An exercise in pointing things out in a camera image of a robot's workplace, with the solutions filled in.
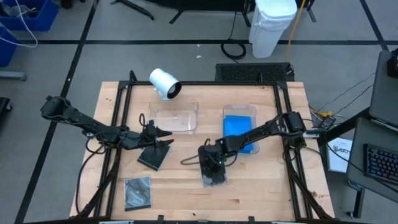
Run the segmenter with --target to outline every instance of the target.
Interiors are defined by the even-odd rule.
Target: wooden tabletop
[[[302,118],[311,119],[303,83],[288,83],[289,96],[294,111]],[[99,93],[94,118],[111,124],[118,83],[104,82]],[[122,96],[118,122],[121,120],[125,93]],[[280,91],[282,107],[283,93]],[[198,164],[183,166],[180,161],[197,154],[198,147],[206,138],[211,142],[222,137],[223,107],[230,104],[249,104],[256,108],[257,126],[277,115],[275,96],[271,86],[183,86],[174,99],[177,102],[196,100],[198,127],[194,135],[172,135],[163,139],[175,139],[168,156],[156,172],[137,162],[141,150],[123,150],[119,167],[118,184],[114,197],[112,219],[156,220],[164,215],[165,220],[223,220],[246,221],[254,216],[256,221],[294,220],[288,174],[282,160],[282,140],[279,136],[259,141],[260,151],[256,155],[239,156],[231,167],[226,168],[228,183],[203,188]],[[150,102],[160,101],[153,86],[134,86],[127,125],[132,131],[141,132],[139,115],[149,119]],[[311,121],[305,121],[307,128]],[[316,140],[308,139],[308,147],[318,150]],[[98,147],[91,141],[92,149]],[[85,153],[84,160],[90,155]],[[330,193],[319,154],[308,149],[301,150],[303,168],[309,191],[317,202],[334,217]],[[80,209],[97,190],[103,165],[103,155],[95,155],[87,163],[80,182]],[[152,208],[124,211],[124,179],[150,176],[152,182]],[[297,187],[301,214],[305,216],[303,198]],[[101,214],[104,214],[108,191],[104,194]],[[71,215],[75,215],[72,205]]]

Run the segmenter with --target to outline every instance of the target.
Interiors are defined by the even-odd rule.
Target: blue object
[[[3,4],[16,6],[15,0],[3,0]],[[58,13],[58,7],[51,0],[18,0],[19,5],[29,8],[36,7],[40,10],[35,18],[24,17],[26,26],[31,31],[48,31]],[[26,30],[20,17],[0,17],[2,23],[9,30]]]
[[[226,115],[223,122],[224,137],[229,135],[240,135],[251,130],[251,117]],[[250,154],[253,144],[245,146],[239,150],[240,153]]]
[[[14,43],[18,43],[18,41],[7,32],[5,27],[0,27],[0,37]],[[5,67],[10,63],[16,48],[16,45],[0,40],[0,67]]]

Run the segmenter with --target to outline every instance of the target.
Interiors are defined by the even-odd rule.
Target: blue sponge
[[[251,130],[251,117],[226,115],[223,122],[224,137],[229,135],[240,135]],[[240,153],[250,154],[253,144],[245,146],[239,150]]]

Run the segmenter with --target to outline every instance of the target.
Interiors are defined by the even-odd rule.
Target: transparent plastic bin
[[[226,105],[223,108],[223,136],[239,135],[256,127],[256,109],[251,105]],[[258,142],[239,150],[240,154],[256,154]]]
[[[149,105],[150,119],[161,130],[173,134],[195,134],[198,126],[198,102],[190,100],[151,102]]]

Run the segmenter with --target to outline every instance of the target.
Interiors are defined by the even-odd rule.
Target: paper document
[[[329,146],[335,151],[339,156],[349,159],[349,154],[351,152],[351,146],[353,145],[352,140],[347,140],[343,138],[336,138],[329,142]],[[328,168],[329,171],[342,172],[347,171],[348,163],[331,152],[328,147]]]

